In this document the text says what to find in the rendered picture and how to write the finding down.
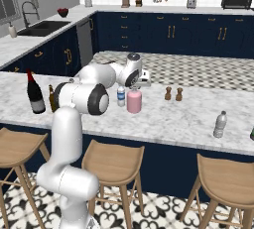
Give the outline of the dark wine bottle red cap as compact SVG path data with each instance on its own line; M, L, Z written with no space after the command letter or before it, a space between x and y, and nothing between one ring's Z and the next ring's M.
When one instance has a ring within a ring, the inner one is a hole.
M31 103L32 111L41 114L46 111L45 101L39 84L35 81L31 71L27 68L28 87L27 93Z

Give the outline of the brown glass beer bottle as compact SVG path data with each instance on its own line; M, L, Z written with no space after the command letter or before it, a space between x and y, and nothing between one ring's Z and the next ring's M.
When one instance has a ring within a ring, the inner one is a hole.
M49 85L49 92L50 92L49 100L50 100L52 112L55 112L57 110L57 107L54 101L54 90L51 84Z

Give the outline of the small blue-label water bottle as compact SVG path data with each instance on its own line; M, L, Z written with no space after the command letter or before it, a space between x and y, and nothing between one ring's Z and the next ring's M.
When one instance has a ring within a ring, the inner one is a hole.
M120 107L125 106L125 88L124 88L124 86L119 86L117 88L117 104Z

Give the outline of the white soap dispenser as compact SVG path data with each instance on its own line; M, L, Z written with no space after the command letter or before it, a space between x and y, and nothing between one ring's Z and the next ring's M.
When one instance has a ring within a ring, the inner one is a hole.
M9 34L11 36L11 38L16 38L17 37L17 31L16 28L11 24L11 22L9 22Z

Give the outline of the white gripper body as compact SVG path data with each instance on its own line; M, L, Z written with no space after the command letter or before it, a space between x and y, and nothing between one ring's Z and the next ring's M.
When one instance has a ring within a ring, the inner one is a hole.
M142 75L138 78L136 85L138 87L151 85L151 76L150 76L150 72L148 70L146 70L146 69L142 70Z

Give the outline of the pink plastic bottle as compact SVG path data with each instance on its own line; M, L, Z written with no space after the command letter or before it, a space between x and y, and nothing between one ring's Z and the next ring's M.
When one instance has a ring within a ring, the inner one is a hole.
M142 108L142 92L133 87L127 92L127 111L133 114L139 113Z

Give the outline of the black sink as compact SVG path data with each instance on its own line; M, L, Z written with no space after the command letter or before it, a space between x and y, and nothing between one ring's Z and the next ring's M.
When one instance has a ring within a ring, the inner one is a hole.
M17 35L28 37L46 37L50 34L59 32L67 25L69 25L69 22L66 21L42 21L33 25L32 27L19 31Z

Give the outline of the black toaster oven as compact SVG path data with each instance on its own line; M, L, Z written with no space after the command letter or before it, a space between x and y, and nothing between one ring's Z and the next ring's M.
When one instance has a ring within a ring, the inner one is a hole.
M249 10L252 0L221 0L223 9L242 9Z

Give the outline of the clear grey plastic bottle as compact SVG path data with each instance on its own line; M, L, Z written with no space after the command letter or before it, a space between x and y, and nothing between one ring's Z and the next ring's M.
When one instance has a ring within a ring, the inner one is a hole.
M227 123L226 112L222 111L216 118L213 136L215 138L221 138L223 136L223 131Z

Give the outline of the navy base cupboards under sink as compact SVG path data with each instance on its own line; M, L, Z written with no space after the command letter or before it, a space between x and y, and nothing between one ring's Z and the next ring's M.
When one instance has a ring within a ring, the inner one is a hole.
M7 64L3 71L75 76L81 68L76 27Z

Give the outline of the wooden bar stool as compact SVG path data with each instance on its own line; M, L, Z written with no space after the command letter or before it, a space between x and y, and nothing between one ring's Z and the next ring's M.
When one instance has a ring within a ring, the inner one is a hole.
M37 184L35 181L33 183L30 182L25 168L25 162L27 162L37 150L41 151L46 161L50 159L50 153L45 144L47 137L47 134L39 135L26 132L15 132L5 127L0 130L0 169L10 170L4 179L0 179L0 210L6 229L9 229L9 225L2 192L2 186L4 184L17 185L24 189L41 229L45 229L32 197Z
M119 204L123 207L127 229L132 229L130 204L139 201L141 214L144 214L140 168L145 147L131 148L116 144L102 144L92 140L82 159L81 167L97 175L100 197L88 201L88 210L94 214L95 202ZM120 201L105 199L104 187L117 186Z
M196 199L199 227L205 229L209 222L219 223L212 215L218 204L231 208L225 229L237 226L251 229L254 218L254 163L240 163L196 155L198 174L188 201L180 217L183 222L191 204Z

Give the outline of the navy island cabinet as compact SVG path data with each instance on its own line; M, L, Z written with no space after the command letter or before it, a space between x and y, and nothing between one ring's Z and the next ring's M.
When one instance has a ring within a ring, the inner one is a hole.
M46 146L51 153L52 131L49 129L33 128L19 125L0 123L0 129L5 127L12 131L28 132L33 134L46 134ZM214 159L227 159L241 163L254 163L254 156L237 155L216 151L208 151L193 148L184 148L173 145L163 145L156 143L146 143L116 139L109 137L82 135L83 153L82 156L71 165L81 168L84 153L91 140L105 144L118 144L129 147L145 146L143 162L141 165L141 184L143 192L153 192L163 195L170 195L181 198L188 198L192 185L197 176L196 154ZM41 152L36 152L28 162L25 163L27 172L37 172L39 167L45 162Z

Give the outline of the navy base cupboards long run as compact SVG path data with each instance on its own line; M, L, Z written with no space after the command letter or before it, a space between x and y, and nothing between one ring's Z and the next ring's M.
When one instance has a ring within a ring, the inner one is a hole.
M254 58L254 16L97 12L93 50Z

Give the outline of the grey dishwasher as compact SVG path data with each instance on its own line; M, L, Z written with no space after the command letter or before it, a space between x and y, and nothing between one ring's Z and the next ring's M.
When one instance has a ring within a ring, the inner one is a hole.
M89 20L85 19L76 25L81 66L88 65L93 59L92 41Z

